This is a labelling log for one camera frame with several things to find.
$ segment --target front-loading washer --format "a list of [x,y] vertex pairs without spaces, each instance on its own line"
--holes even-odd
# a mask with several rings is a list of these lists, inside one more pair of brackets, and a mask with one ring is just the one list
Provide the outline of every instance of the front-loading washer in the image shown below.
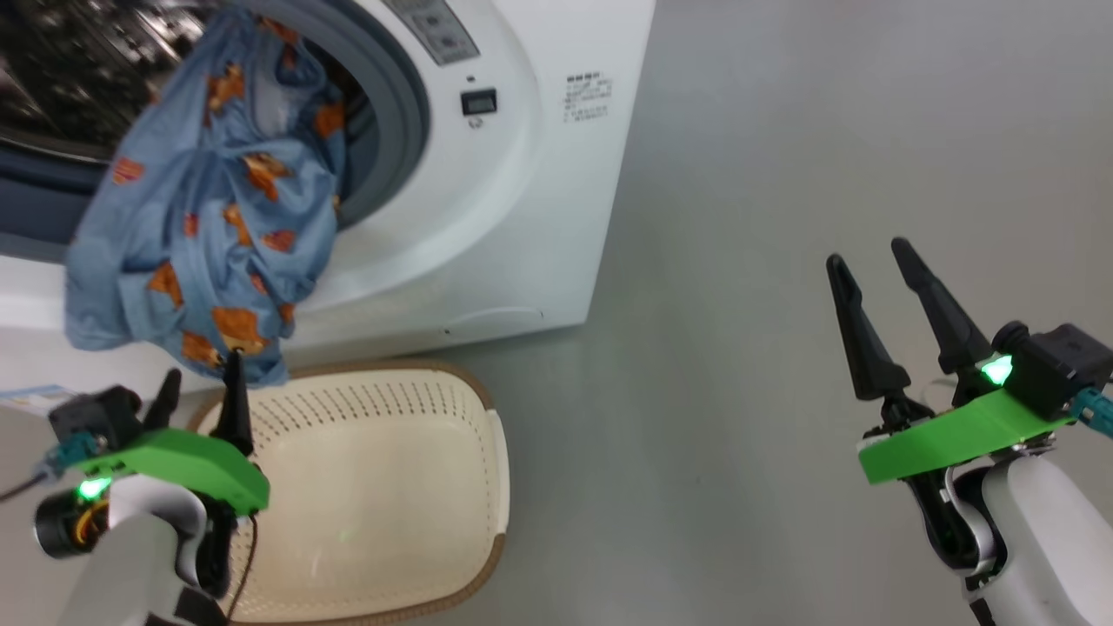
[[[653,0],[237,1],[302,32],[349,92],[344,229],[283,343],[292,368],[587,319]],[[0,61],[0,389],[149,395],[174,360],[70,348],[60,261],[128,107],[213,2],[26,3],[0,9],[13,42]],[[88,68],[61,61],[75,55]],[[187,373],[184,387],[209,383]]]

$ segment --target floor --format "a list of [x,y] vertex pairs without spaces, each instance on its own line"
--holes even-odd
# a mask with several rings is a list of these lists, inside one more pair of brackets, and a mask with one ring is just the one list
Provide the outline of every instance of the floor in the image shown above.
[[[841,252],[918,394],[937,350],[888,252],[913,239],[991,334],[1113,343],[1113,4],[660,0],[591,319],[439,356],[510,444],[506,551],[415,624],[969,624],[899,486],[870,488],[829,288]],[[944,405],[945,393],[928,390]],[[4,414],[0,477],[49,440]],[[1053,459],[1107,516],[1109,441]],[[52,624],[75,564],[0,508],[12,624]]]

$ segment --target beige plastic basket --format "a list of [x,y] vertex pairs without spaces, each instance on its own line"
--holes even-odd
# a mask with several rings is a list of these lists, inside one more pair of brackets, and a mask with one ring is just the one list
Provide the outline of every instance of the beige plastic basket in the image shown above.
[[[270,507],[236,623],[390,624],[451,608],[491,577],[510,511],[506,440],[470,374],[430,361],[331,368],[248,403]],[[189,428],[208,432],[219,411],[216,398]],[[250,545],[245,525],[233,591]]]

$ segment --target green led indicator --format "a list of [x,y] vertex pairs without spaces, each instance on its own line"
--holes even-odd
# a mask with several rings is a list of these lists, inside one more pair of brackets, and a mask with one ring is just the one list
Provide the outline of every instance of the green led indicator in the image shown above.
[[92,480],[86,480],[77,488],[77,495],[85,498],[86,500],[96,500],[108,489],[108,486],[112,483],[111,478],[95,478]]
[[982,365],[982,373],[988,376],[994,384],[1005,384],[1005,379],[1008,378],[1008,374],[1013,373],[1013,355],[1005,354],[996,361],[991,361]]

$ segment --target laundry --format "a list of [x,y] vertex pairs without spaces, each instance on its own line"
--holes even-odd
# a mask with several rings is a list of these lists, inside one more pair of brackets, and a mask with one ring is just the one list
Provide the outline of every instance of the laundry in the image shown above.
[[288,372],[279,340],[328,263],[344,102],[294,30],[221,11],[117,149],[66,258],[66,334],[147,341],[253,385]]

